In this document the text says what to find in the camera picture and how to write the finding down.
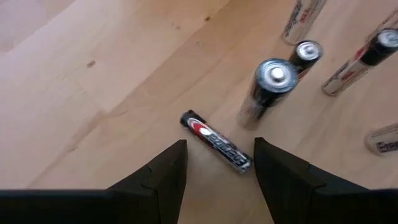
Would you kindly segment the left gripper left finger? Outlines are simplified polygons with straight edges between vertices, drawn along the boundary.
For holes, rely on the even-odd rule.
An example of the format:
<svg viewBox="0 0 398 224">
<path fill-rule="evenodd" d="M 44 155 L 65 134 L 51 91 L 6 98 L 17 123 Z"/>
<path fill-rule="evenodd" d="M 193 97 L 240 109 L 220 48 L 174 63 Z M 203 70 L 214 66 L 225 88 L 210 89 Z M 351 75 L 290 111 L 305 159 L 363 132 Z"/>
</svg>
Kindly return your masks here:
<svg viewBox="0 0 398 224">
<path fill-rule="evenodd" d="M 178 140 L 107 189 L 2 190 L 1 223 L 177 223 L 187 164 Z"/>
</svg>

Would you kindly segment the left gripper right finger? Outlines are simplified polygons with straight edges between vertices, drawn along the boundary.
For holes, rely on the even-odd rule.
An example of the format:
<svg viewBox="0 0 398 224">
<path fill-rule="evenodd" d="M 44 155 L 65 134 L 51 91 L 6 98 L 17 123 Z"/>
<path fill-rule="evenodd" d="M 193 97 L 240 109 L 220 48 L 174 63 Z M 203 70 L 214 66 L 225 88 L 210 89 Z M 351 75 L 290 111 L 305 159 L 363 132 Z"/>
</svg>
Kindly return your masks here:
<svg viewBox="0 0 398 224">
<path fill-rule="evenodd" d="M 397 189 L 367 189 L 264 138 L 254 140 L 254 168 L 274 223 L 397 224 Z"/>
</svg>

